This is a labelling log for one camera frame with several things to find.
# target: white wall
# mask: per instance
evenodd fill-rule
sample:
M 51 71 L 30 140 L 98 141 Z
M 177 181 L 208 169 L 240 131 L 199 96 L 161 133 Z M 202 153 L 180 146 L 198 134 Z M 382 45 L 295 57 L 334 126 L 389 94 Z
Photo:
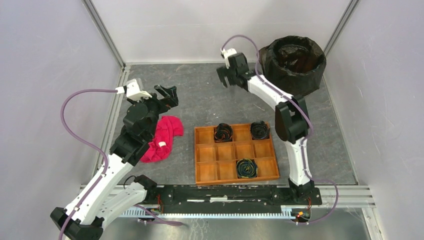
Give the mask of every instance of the white wall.
M 127 63 L 222 61 L 222 44 L 235 34 L 258 47 L 287 35 L 310 37 L 321 48 L 349 0 L 93 0 Z M 255 59 L 253 46 L 231 46 Z
M 96 156 L 62 127 L 62 102 L 115 88 L 120 68 L 80 0 L 1 1 L 0 9 L 0 239 L 57 239 L 50 213 L 74 199 Z M 112 98 L 71 101 L 71 129 L 100 144 Z
M 361 1 L 325 80 L 389 240 L 424 239 L 424 1 Z

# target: metal floor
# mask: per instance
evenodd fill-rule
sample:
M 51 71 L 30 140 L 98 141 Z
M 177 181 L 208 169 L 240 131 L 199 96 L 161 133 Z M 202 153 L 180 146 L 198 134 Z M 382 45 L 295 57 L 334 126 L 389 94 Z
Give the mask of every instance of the metal floor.
M 313 209 L 320 217 L 324 209 Z M 296 226 L 283 219 L 201 219 L 168 218 L 186 225 L 144 226 L 135 218 L 121 217 L 110 224 L 101 240 L 370 240 L 364 214 L 360 208 L 336 209 L 320 223 Z
M 278 161 L 280 179 L 255 184 L 288 184 L 289 161 L 286 147 L 274 130 L 274 109 L 259 97 L 239 87 L 224 88 L 216 68 L 222 63 L 133 65 L 128 80 L 141 78 L 144 89 L 155 92 L 154 85 L 177 87 L 179 106 L 165 115 L 176 116 L 184 126 L 184 136 L 174 138 L 172 153 L 160 162 L 138 163 L 130 175 L 144 174 L 158 184 L 194 184 L 194 127 L 219 123 L 243 124 L 259 120 L 269 122 Z M 329 99 L 326 85 L 306 96 L 309 117 L 315 135 L 308 140 L 307 153 L 312 175 L 339 185 L 356 184 L 342 134 Z M 130 104 L 124 99 L 119 111 L 113 140 L 119 135 L 122 120 Z

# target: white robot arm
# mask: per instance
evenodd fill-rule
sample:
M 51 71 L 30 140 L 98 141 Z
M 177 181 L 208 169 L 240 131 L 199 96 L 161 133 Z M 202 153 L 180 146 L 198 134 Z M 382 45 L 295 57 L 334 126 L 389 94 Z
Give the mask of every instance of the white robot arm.
M 216 71 L 222 84 L 227 87 L 227 79 L 229 85 L 237 85 L 249 93 L 255 94 L 275 109 L 275 130 L 283 140 L 288 153 L 289 184 L 301 197 L 309 189 L 314 188 L 313 181 L 305 173 L 306 171 L 311 176 L 306 154 L 307 139 L 305 138 L 308 135 L 308 125 L 288 99 L 296 102 L 307 115 L 305 100 L 302 96 L 294 97 L 290 93 L 282 91 L 269 82 L 265 76 L 258 76 L 254 71 L 249 70 L 243 53 L 237 53 L 235 49 L 230 48 L 223 49 L 221 55 L 225 59 L 225 66 Z M 305 149 L 305 159 L 302 157 L 302 147 Z

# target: gray floor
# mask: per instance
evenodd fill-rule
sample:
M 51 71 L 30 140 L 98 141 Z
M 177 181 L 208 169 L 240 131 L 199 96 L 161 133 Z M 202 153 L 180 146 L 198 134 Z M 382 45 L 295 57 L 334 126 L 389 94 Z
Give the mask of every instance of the gray floor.
M 167 159 L 154 163 L 140 162 L 127 176 L 144 174 L 158 184 L 194 184 L 194 127 L 264 120 L 272 128 L 280 179 L 257 183 L 288 184 L 289 161 L 286 148 L 274 130 L 274 110 L 259 97 L 239 87 L 224 88 L 216 73 L 216 68 L 221 65 L 205 63 L 131 66 L 128 80 L 141 78 L 144 89 L 148 92 L 154 92 L 153 87 L 158 84 L 177 87 L 179 106 L 165 115 L 181 119 L 184 136 L 174 138 L 172 153 Z M 317 179 L 331 179 L 340 185 L 356 184 L 324 82 L 319 90 L 305 99 L 315 129 L 315 135 L 308 140 L 307 145 L 312 175 Z M 123 126 L 122 119 L 130 106 L 125 99 L 123 101 L 113 139 L 119 135 Z

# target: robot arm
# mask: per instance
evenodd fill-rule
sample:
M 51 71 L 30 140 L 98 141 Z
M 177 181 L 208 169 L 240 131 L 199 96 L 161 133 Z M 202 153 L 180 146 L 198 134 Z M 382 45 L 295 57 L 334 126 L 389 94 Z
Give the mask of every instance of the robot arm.
M 283 140 L 288 153 L 290 165 L 289 185 L 297 198 L 308 195 L 314 188 L 314 182 L 309 176 L 308 156 L 305 153 L 305 166 L 301 147 L 306 149 L 308 134 L 308 124 L 299 111 L 287 100 L 293 100 L 308 115 L 305 100 L 302 96 L 293 96 L 282 91 L 270 83 L 263 75 L 260 77 L 254 71 L 249 70 L 246 57 L 243 53 L 237 53 L 233 48 L 222 50 L 222 57 L 225 59 L 225 66 L 218 68 L 219 79 L 225 87 L 237 85 L 246 91 L 255 94 L 275 109 L 275 130 L 281 140 Z
M 117 93 L 125 93 L 132 104 L 123 119 L 121 134 L 110 148 L 109 165 L 104 172 L 97 171 L 84 190 L 65 208 L 56 207 L 50 214 L 57 227 L 62 228 L 65 220 L 75 211 L 65 227 L 71 239 L 99 239 L 103 229 L 131 206 L 147 197 L 147 189 L 156 183 L 141 175 L 136 177 L 127 190 L 105 201 L 118 182 L 140 161 L 149 149 L 159 115 L 178 105 L 177 88 L 154 87 L 164 98 L 143 91 L 140 79 L 129 80 L 126 86 L 118 87 Z M 77 203 L 91 191 L 79 207 Z

